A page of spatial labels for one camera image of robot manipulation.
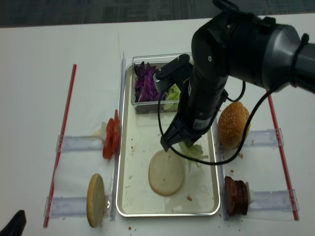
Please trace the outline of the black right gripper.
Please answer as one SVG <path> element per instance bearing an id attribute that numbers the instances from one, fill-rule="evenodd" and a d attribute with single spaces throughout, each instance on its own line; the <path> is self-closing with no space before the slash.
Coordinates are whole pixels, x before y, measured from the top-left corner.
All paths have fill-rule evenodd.
<path id="1" fill-rule="evenodd" d="M 192 66 L 191 76 L 181 91 L 177 114 L 160 139 L 165 151 L 180 142 L 191 147 L 209 131 L 227 97 L 224 92 L 227 77 L 223 66 Z"/>

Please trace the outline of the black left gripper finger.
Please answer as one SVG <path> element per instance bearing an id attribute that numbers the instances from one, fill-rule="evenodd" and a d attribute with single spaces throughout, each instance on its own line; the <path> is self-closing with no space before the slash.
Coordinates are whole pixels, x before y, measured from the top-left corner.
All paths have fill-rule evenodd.
<path id="1" fill-rule="evenodd" d="M 26 226 L 26 214 L 24 210 L 19 210 L 1 230 L 0 236 L 22 236 Z"/>

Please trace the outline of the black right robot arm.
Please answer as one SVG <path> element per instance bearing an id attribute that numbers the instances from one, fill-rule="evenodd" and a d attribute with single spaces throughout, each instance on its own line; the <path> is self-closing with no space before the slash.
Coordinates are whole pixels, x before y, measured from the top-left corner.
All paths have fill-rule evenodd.
<path id="1" fill-rule="evenodd" d="M 160 140 L 165 150 L 182 141 L 192 145 L 210 129 L 227 99 L 229 76 L 272 92 L 288 85 L 315 90 L 315 46 L 308 35 L 225 0 L 216 6 L 221 13 L 193 35 L 192 54 L 179 55 L 154 74 L 159 92 L 173 84 L 181 91 L 178 112 Z"/>

